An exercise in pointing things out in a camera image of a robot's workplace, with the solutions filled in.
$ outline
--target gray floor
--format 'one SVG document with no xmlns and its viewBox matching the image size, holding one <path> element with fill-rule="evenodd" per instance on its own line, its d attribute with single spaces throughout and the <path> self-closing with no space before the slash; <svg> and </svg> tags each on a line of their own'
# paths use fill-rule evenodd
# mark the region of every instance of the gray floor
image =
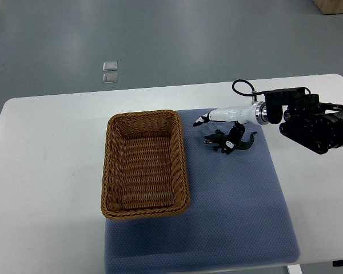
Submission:
<svg viewBox="0 0 343 274">
<path fill-rule="evenodd" d="M 118 83 L 102 84 L 104 61 Z M 13 97 L 330 73 L 343 76 L 343 15 L 312 0 L 0 1 L 0 112 Z"/>
</svg>

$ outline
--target blue fabric pad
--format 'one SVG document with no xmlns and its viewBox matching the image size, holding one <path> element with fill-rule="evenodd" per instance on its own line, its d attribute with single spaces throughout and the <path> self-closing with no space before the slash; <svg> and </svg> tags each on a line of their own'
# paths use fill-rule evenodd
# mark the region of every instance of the blue fabric pad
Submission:
<svg viewBox="0 0 343 274">
<path fill-rule="evenodd" d="M 106 220 L 106 273 L 169 273 L 277 263 L 299 255 L 280 183 L 260 126 L 245 124 L 243 140 L 257 131 L 249 150 L 230 155 L 204 144 L 216 129 L 192 127 L 210 110 L 179 111 L 191 202 L 181 215 L 129 221 Z"/>
</svg>

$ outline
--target robotic arm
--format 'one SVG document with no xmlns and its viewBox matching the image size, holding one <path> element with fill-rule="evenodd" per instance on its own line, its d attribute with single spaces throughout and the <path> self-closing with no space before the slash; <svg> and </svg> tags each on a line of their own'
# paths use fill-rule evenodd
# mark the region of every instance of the robotic arm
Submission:
<svg viewBox="0 0 343 274">
<path fill-rule="evenodd" d="M 252 93 L 243 94 L 237 91 L 235 84 L 238 82 L 247 83 L 252 88 Z M 233 83 L 233 90 L 242 96 L 252 96 L 252 105 L 219 108 L 201 116 L 193 124 L 199 126 L 211 120 L 235 122 L 228 136 L 225 151 L 233 149 L 241 140 L 244 134 L 242 124 L 247 122 L 262 126 L 268 123 L 279 124 L 282 117 L 285 122 L 280 124 L 280 132 L 318 154 L 343 146 L 343 105 L 321 103 L 319 96 L 311 94 L 306 87 L 255 92 L 248 81 L 236 80 Z M 257 102 L 256 96 L 260 94 L 264 94 L 265 102 Z"/>
</svg>

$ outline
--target cardboard box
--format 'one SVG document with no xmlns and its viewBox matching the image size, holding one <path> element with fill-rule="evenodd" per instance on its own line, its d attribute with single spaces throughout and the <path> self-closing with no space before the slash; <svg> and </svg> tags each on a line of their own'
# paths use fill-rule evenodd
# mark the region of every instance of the cardboard box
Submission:
<svg viewBox="0 0 343 274">
<path fill-rule="evenodd" d="M 314 0 L 323 14 L 342 14 L 343 0 Z"/>
</svg>

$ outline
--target wicker basket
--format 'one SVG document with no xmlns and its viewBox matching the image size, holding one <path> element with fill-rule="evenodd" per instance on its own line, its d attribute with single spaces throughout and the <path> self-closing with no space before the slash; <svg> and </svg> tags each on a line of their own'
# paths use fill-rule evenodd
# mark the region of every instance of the wicker basket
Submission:
<svg viewBox="0 0 343 274">
<path fill-rule="evenodd" d="M 112 220 L 180 214 L 190 201 L 182 123 L 172 110 L 117 114 L 107 127 L 101 210 Z"/>
</svg>

